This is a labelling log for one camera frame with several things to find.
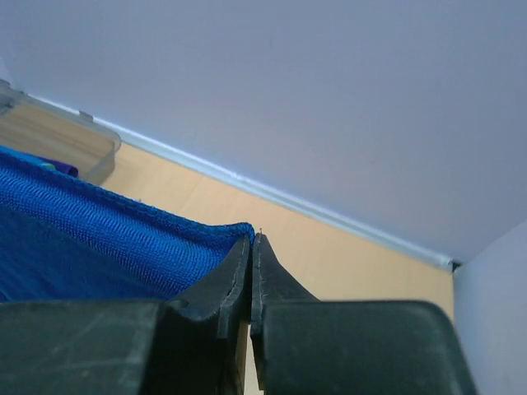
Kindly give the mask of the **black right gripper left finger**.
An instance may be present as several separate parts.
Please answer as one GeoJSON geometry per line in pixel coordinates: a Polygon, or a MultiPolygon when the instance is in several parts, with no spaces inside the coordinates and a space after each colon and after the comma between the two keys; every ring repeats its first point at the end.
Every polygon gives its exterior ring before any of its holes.
{"type": "Polygon", "coordinates": [[[210,337],[235,337],[249,300],[249,257],[250,238],[243,236],[219,265],[168,305],[184,322],[203,328],[210,337]]]}

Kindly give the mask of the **blue towel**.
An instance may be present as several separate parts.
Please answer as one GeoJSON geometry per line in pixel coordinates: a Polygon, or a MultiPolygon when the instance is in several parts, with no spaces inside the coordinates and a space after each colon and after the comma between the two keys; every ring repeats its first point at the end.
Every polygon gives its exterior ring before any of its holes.
{"type": "Polygon", "coordinates": [[[1,299],[169,299],[217,267],[246,222],[205,225],[1,152],[1,299]]]}

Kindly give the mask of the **purple towel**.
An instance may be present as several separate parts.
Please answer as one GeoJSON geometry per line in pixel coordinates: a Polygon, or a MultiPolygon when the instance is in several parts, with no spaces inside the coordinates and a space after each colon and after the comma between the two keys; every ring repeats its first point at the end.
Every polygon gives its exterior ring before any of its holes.
{"type": "Polygon", "coordinates": [[[58,172],[67,174],[71,177],[77,178],[79,175],[78,168],[73,165],[70,165],[70,164],[67,164],[61,161],[50,160],[50,159],[44,159],[44,162],[46,165],[52,166],[58,172]]]}

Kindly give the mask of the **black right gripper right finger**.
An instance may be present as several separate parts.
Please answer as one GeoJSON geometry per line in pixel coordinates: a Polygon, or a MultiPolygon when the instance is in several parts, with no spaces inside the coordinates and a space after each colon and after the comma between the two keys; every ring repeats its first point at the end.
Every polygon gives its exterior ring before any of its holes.
{"type": "Polygon", "coordinates": [[[268,237],[258,233],[252,250],[250,332],[263,331],[264,306],[270,303],[312,302],[311,294],[277,259],[268,237]]]}

